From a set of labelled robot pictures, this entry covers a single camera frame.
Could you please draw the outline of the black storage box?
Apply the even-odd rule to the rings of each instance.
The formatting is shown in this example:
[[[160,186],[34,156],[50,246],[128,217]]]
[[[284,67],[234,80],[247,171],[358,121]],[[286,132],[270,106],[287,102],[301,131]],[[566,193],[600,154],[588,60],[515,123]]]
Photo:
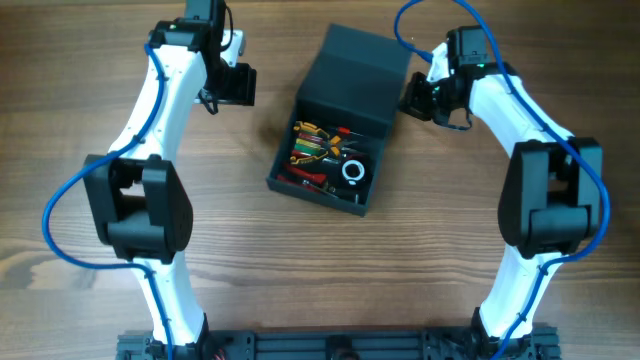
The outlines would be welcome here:
[[[296,94],[284,139],[266,179],[268,187],[309,202],[365,215],[378,180],[381,158],[393,127],[409,60],[409,51],[389,38],[331,25]],[[368,141],[356,141],[353,148],[359,153],[348,156],[371,159],[371,182],[365,190],[359,191],[358,204],[276,179],[283,165],[290,164],[295,139],[292,128],[296,121],[311,122],[322,128],[346,127],[371,136]],[[329,184],[338,187],[339,167],[345,159],[293,166],[326,174]]]

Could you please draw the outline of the orange black multicolour tool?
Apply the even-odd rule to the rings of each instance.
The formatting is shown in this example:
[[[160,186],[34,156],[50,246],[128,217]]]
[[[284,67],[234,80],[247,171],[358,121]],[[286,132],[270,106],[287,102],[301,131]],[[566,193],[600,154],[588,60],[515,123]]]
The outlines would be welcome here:
[[[295,139],[289,158],[291,165],[338,160],[359,153],[353,148],[356,141],[340,138],[333,127],[322,128],[311,122],[296,121],[292,130]]]

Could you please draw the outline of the black red handled screwdriver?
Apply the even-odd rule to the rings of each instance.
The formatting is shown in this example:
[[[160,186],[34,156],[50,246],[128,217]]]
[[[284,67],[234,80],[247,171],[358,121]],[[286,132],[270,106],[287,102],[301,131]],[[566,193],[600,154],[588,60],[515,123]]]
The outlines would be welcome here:
[[[342,139],[348,141],[368,141],[371,136],[355,132],[346,127],[333,127],[333,131]]]

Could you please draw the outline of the red handled pliers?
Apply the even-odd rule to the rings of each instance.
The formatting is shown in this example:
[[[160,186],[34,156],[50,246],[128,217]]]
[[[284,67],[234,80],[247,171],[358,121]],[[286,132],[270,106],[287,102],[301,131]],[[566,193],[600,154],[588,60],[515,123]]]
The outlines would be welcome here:
[[[290,184],[297,185],[312,192],[330,193],[331,187],[328,177],[323,173],[312,173],[285,163],[282,171],[276,179]]]

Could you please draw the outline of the black round tape measure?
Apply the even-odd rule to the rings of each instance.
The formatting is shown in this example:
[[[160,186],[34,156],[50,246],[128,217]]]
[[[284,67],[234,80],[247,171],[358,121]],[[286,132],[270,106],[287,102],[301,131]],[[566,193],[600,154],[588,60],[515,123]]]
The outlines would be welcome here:
[[[371,182],[371,159],[366,156],[346,158],[339,167],[338,187],[361,191]]]

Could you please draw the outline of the small silver wrench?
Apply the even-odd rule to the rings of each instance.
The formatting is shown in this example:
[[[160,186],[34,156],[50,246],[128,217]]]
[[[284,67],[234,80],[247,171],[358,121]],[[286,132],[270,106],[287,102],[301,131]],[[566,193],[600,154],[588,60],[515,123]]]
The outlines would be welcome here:
[[[328,195],[334,196],[336,198],[339,198],[345,201],[349,201],[355,204],[358,204],[360,202],[360,192],[358,190],[354,190],[351,188],[335,187],[330,185],[329,183],[326,183],[323,186],[323,190]]]

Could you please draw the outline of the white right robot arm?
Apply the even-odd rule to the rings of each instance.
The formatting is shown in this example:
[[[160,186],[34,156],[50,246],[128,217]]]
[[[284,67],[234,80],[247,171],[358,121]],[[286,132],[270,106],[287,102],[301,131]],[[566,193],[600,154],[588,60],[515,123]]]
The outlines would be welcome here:
[[[506,243],[494,285],[479,308],[490,339],[519,339],[551,278],[599,227],[594,176],[602,149],[555,123],[526,93],[508,64],[490,60],[479,26],[451,30],[432,52],[428,73],[413,74],[399,108],[451,128],[459,109],[492,131],[509,157],[498,206]]]

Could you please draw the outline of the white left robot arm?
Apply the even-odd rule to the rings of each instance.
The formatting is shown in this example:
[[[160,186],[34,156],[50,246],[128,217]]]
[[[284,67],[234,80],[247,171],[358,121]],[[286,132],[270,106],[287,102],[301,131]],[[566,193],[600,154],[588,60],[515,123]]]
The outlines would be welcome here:
[[[175,159],[194,103],[251,106],[257,72],[240,62],[245,38],[223,1],[189,1],[145,45],[148,69],[130,118],[84,178],[99,240],[131,265],[149,307],[150,334],[122,335],[121,359],[212,359],[215,345],[186,266],[193,208]]]

